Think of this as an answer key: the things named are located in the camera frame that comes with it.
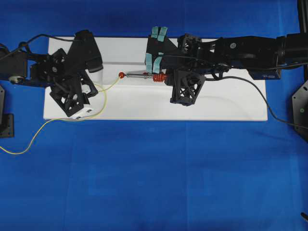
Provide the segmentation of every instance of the blue fabric background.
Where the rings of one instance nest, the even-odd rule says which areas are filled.
[[[36,34],[204,38],[299,32],[295,0],[2,0],[0,42]],[[48,40],[31,44],[46,53]],[[267,82],[279,117],[303,70]],[[44,122],[44,89],[0,83],[23,150]],[[0,230],[308,230],[308,144],[292,127],[267,122],[54,122],[20,156],[0,154]]]

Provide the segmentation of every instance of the wire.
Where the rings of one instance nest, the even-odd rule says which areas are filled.
[[[99,92],[103,92],[104,93],[104,104],[103,104],[103,107],[101,108],[101,110],[98,112],[98,113],[96,113],[96,114],[94,114],[94,115],[91,115],[91,116],[88,116],[88,117],[86,117],[85,119],[65,119],[65,118],[61,118],[61,119],[51,119],[51,120],[48,120],[48,121],[46,121],[39,129],[38,129],[38,131],[34,134],[34,136],[32,137],[32,139],[31,139],[31,141],[30,141],[30,143],[29,143],[29,145],[27,146],[27,148],[25,149],[25,150],[23,150],[22,152],[11,152],[11,151],[9,151],[9,150],[7,150],[7,149],[5,149],[5,148],[3,148],[2,146],[0,146],[0,149],[2,149],[4,152],[6,152],[6,153],[8,153],[8,154],[12,154],[12,155],[20,155],[20,154],[24,154],[24,153],[26,153],[30,148],[31,148],[31,146],[32,146],[32,144],[33,144],[33,141],[35,140],[35,138],[37,137],[37,135],[40,133],[40,131],[48,124],[48,123],[50,123],[50,122],[53,122],[53,121],[65,121],[65,122],[81,122],[81,121],[85,121],[85,120],[88,120],[88,119],[91,119],[91,118],[94,118],[94,117],[96,117],[96,116],[98,116],[98,115],[100,115],[103,111],[104,111],[104,109],[105,109],[105,107],[106,107],[106,105],[107,105],[107,90],[109,90],[111,87],[113,87],[118,81],[119,81],[119,79],[120,78],[118,78],[110,87],[108,87],[108,88],[106,88],[106,89],[104,89],[102,86],[100,86],[100,85],[96,85],[96,86],[98,86],[98,87],[100,87],[102,90],[101,91],[99,91]]]
[[[270,71],[270,70],[276,70],[276,69],[286,69],[286,68],[290,68],[290,67],[300,67],[302,65],[308,65],[308,62],[303,62],[303,63],[289,64],[289,65],[269,67],[269,68],[240,67],[240,66],[229,66],[229,65],[215,64],[215,63],[212,63],[208,60],[199,59],[199,58],[196,58],[196,57],[184,56],[184,55],[161,54],[161,55],[158,55],[158,56],[161,56],[161,57],[176,57],[176,58],[183,58],[183,59],[195,59],[197,61],[202,61],[204,63],[210,64],[213,67],[214,66],[220,66],[220,67],[223,67],[223,68],[230,68],[230,69],[232,69],[232,68],[233,69],[249,69],[249,70],[259,70],[259,71]]]
[[[115,84],[117,84],[119,80],[120,80],[120,78],[117,78],[116,81],[115,81],[113,84],[111,84],[109,87],[107,87],[106,89],[99,90],[98,92],[104,92],[104,91],[109,90],[109,89],[112,88]]]
[[[55,36],[51,36],[51,35],[46,35],[46,34],[40,34],[40,35],[36,35],[34,36],[32,39],[30,39],[28,42],[22,42],[20,43],[20,46],[18,48],[16,48],[15,50],[11,51],[10,53],[8,53],[7,55],[3,56],[0,58],[0,61],[2,61],[3,59],[5,59],[6,57],[9,57],[10,55],[20,51],[23,47],[26,47],[29,45],[29,43],[33,42],[34,40],[38,39],[39,37],[47,37],[47,38],[52,38],[52,39],[56,39],[56,40],[60,40],[60,41],[65,41],[65,42],[82,42],[81,40],[78,39],[64,39],[64,38],[58,38]]]
[[[245,79],[245,78],[241,78],[241,77],[235,77],[235,76],[226,76],[226,77],[222,77],[220,79],[206,79],[206,81],[220,81],[220,80],[223,80],[223,79],[238,79],[238,80],[242,80],[242,81],[245,81],[247,83],[250,83],[252,86],[254,86],[256,88],[256,90],[260,93],[260,95],[262,96],[264,102],[266,103],[266,106],[268,107],[269,109],[269,112],[270,114],[274,117],[274,119],[278,120],[279,122],[282,122],[282,123],[285,123],[285,124],[288,124],[288,125],[291,125],[291,126],[295,126],[295,127],[299,127],[299,128],[305,128],[305,129],[308,129],[308,127],[305,127],[305,126],[302,126],[302,125],[298,125],[298,124],[294,124],[294,123],[291,123],[291,122],[288,122],[286,120],[283,120],[283,119],[279,119],[273,112],[272,108],[270,107],[269,105],[269,102],[266,100],[266,98],[264,97],[264,95],[262,94],[261,90],[256,86],[256,84],[254,84],[253,82]]]

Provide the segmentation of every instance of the white board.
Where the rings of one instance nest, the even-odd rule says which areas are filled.
[[[145,72],[144,56],[147,38],[95,38],[103,58],[104,69],[89,74],[96,84],[107,88],[120,71]],[[66,52],[70,42],[49,40],[48,53],[59,48]],[[230,70],[224,76],[238,76],[249,79],[246,70]],[[253,81],[266,96],[265,81]],[[66,115],[45,90],[44,118],[65,118]],[[267,107],[260,94],[250,84],[226,79],[205,82],[195,105],[182,106],[170,103],[172,87],[155,83],[151,79],[124,78],[107,92],[107,106],[104,112],[94,119],[110,120],[236,120],[266,121]],[[94,107],[89,115],[98,112],[104,101],[103,93],[89,98]]]

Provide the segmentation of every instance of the metal shaft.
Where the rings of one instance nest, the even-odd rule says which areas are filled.
[[[153,74],[126,74],[127,78],[153,78]]]

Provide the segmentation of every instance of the red ball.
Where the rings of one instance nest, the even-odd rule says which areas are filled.
[[[125,73],[124,73],[124,72],[120,72],[120,73],[119,73],[119,77],[120,77],[120,78],[124,78],[124,76],[125,76]]]

